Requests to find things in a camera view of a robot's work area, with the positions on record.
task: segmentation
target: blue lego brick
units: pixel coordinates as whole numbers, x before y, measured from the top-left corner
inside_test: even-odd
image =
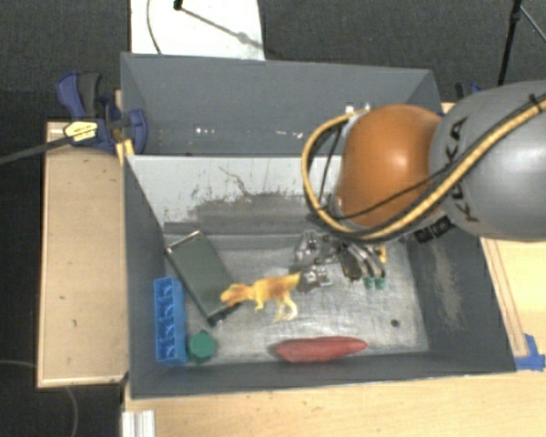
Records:
[[[154,280],[156,359],[165,366],[188,362],[184,298],[180,281],[172,277]]]

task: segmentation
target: yellow toy dinosaur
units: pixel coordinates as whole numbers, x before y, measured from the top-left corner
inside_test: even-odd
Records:
[[[266,277],[250,286],[245,283],[233,283],[223,291],[220,300],[229,307],[242,301],[254,300],[257,303],[255,312],[262,310],[268,300],[275,300],[278,311],[273,321],[292,320],[298,315],[298,306],[289,296],[289,292],[297,287],[300,275],[301,272],[297,272],[281,277]],[[289,312],[285,312],[286,306],[289,307]]]

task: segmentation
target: bin floor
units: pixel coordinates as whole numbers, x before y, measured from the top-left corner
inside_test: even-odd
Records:
[[[165,235],[170,244],[184,235]],[[229,235],[209,237],[235,281],[247,284],[262,277],[285,275],[293,260],[300,233],[258,237]],[[367,289],[362,280],[350,282],[339,264],[328,266],[332,285],[309,293],[296,290],[291,298],[298,316],[273,322],[275,301],[255,312],[255,303],[245,301],[222,323],[208,327],[205,318],[188,297],[187,331],[208,330],[217,341],[217,354],[203,365],[233,362],[276,361],[271,346],[289,339],[343,335],[364,340],[369,347],[357,353],[392,354],[428,350],[415,282],[406,247],[401,242],[387,246],[389,261],[384,287]],[[167,264],[167,274],[176,276]]]

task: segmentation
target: black phone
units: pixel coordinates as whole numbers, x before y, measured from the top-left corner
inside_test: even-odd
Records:
[[[216,325],[237,308],[229,308],[220,300],[233,280],[204,233],[195,231],[171,244],[166,255],[209,325]]]

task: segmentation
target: white paper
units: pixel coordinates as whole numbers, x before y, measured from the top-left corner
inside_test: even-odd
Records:
[[[149,21],[164,55],[264,60],[257,0],[150,0]],[[147,0],[131,0],[131,50],[157,53],[147,28]]]

